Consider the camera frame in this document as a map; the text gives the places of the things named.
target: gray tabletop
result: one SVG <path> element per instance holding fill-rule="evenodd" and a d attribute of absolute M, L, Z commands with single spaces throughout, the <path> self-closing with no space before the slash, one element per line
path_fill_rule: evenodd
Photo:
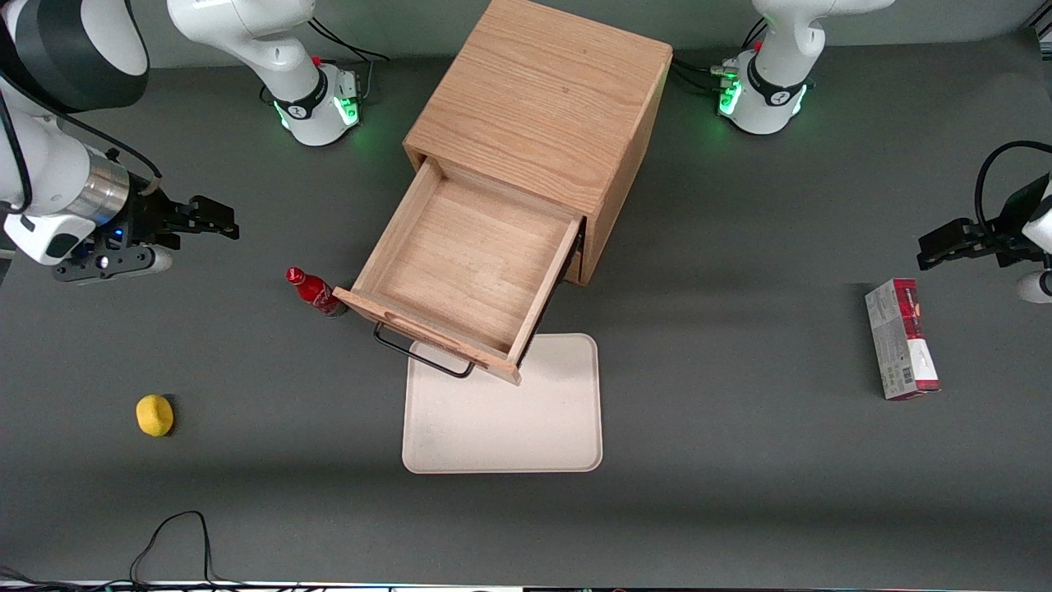
<path fill-rule="evenodd" d="M 1052 308 L 1016 300 L 1029 268 L 919 275 L 945 389 L 909 403 L 879 394 L 862 305 L 917 274 L 919 234 L 970 215 L 993 147 L 1052 139 L 1032 37 L 831 48 L 767 138 L 670 80 L 592 285 L 561 287 L 542 326 L 600 348 L 605 456 L 571 475 L 408 473 L 405 359 L 283 277 L 355 277 L 447 65 L 378 65 L 364 125 L 320 149 L 256 102 L 247 68 L 156 72 L 134 107 L 86 117 L 151 155 L 174 198 L 232 205 L 242 238 L 187 237 L 170 270 L 93 286 L 16 259 L 0 562 L 117 577 L 198 509 L 240 579 L 1052 587 Z M 1048 169 L 1003 160 L 992 209 Z M 178 400 L 175 437 L 135 425 L 154 392 Z M 198 577 L 200 545 L 173 525 L 144 575 Z"/>

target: red and white box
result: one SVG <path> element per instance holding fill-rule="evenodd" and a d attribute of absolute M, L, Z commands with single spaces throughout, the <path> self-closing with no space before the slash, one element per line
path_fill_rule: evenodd
<path fill-rule="evenodd" d="M 903 402 L 938 391 L 938 375 L 920 331 L 916 280 L 888 280 L 866 294 L 866 310 L 881 365 L 884 399 Z"/>

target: wooden cabinet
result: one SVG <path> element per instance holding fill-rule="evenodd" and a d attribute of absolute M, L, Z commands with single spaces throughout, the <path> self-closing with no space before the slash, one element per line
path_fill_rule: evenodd
<path fill-rule="evenodd" d="M 585 285 L 594 272 L 671 57 L 659 41 L 493 0 L 406 136 L 417 178 L 338 298 L 518 384 L 560 277 Z"/>

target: yellow lemon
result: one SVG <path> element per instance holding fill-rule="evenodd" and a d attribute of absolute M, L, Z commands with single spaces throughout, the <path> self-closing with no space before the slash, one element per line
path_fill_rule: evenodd
<path fill-rule="evenodd" d="M 139 421 L 139 429 L 155 438 L 167 434 L 176 421 L 171 404 L 161 395 L 146 395 L 139 400 L 135 416 Z"/>

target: red bottle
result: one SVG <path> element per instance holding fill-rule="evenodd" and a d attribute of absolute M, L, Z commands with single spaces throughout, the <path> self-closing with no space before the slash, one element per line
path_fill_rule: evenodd
<path fill-rule="evenodd" d="M 332 288 L 322 278 L 307 274 L 300 267 L 288 267 L 285 279 L 296 286 L 304 303 L 318 309 L 323 315 L 336 319 L 347 312 L 347 305 L 332 294 Z"/>

